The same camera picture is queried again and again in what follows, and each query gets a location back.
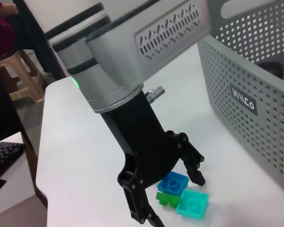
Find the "teal square building block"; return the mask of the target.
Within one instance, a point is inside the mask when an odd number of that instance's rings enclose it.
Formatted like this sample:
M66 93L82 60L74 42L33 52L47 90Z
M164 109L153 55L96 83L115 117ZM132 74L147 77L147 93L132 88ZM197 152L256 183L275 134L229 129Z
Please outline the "teal square building block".
M180 215L202 220L208 206L209 195L203 192L184 190L176 212Z

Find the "green building block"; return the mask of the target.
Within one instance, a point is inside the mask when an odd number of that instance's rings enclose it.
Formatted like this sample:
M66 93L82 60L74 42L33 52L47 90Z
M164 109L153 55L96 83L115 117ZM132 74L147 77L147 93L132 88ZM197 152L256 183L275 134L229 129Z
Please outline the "green building block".
M175 195L171 195L171 194L158 192L157 195L156 195L156 200L159 201L159 204L161 206L169 205L171 208L176 209L178 204L179 204L180 197L175 196Z

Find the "blue square building block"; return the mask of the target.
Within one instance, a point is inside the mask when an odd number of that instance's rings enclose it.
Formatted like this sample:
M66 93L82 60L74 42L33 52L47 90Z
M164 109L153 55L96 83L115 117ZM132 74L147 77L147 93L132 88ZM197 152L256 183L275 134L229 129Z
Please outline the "blue square building block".
M162 193L181 196L188 182L187 176L171 171L160 181L157 188Z

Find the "beige plastic stool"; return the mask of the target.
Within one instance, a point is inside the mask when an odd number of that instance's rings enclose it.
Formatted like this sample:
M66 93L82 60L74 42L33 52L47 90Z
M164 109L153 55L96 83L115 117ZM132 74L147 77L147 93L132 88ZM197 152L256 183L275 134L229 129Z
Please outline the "beige plastic stool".
M34 103L44 100L46 81L23 50L0 56L0 71L12 101L24 97L29 97Z

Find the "white side desk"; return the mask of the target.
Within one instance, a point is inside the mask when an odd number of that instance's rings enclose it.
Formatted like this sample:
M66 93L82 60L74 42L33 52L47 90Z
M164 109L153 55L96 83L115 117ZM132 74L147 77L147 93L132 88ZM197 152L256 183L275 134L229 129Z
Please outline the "white side desk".
M1 176L0 227L47 227L47 199L36 187L37 155L21 132L3 142L24 143L24 154Z

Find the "black partition panel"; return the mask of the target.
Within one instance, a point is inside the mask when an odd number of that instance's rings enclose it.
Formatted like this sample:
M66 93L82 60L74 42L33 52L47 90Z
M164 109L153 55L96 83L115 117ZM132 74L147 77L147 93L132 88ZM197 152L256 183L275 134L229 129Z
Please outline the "black partition panel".
M27 147L26 154L31 169L37 169L37 155L24 129L20 117L12 103L7 89L0 77L0 140L20 132Z

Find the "black vertical post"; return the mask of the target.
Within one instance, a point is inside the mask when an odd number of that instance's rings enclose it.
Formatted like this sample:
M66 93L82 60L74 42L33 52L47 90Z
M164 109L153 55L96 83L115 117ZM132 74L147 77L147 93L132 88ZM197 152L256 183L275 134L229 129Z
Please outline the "black vertical post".
M13 0L13 2L17 6L19 14L32 37L42 65L53 74L55 80L66 78L67 76L64 73L51 45L25 1Z

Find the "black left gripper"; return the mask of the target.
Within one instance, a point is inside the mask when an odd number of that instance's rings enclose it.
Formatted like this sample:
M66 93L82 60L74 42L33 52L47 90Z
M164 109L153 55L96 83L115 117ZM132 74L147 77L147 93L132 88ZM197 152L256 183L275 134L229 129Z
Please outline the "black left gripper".
M198 170L204 156L185 133L163 130L143 92L101 116L125 155L117 181L131 217L141 225L148 221L153 227L165 227L149 204L145 189L165 177L180 158L190 180L204 186L205 178Z

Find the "grey-green perforated storage basket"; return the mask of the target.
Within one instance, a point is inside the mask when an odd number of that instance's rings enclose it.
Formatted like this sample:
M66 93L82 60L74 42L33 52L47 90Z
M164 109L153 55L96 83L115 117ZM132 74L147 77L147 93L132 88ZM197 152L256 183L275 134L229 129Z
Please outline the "grey-green perforated storage basket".
M211 0L211 33L198 43L212 109L244 149L284 189L284 74L258 64L284 65L284 0L235 16Z

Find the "person in maroon top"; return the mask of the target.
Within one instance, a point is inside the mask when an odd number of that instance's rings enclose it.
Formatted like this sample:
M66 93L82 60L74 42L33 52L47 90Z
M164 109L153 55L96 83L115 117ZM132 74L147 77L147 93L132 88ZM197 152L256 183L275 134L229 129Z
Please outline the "person in maroon top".
M18 14L14 3L0 1L0 56L15 50L16 33L12 25L4 18Z

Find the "black computer keyboard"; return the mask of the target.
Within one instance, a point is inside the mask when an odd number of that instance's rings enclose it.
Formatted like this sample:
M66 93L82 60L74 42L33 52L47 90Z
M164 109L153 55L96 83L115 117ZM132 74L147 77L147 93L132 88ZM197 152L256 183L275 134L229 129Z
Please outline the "black computer keyboard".
M17 161L25 148L23 143L0 142L0 176Z

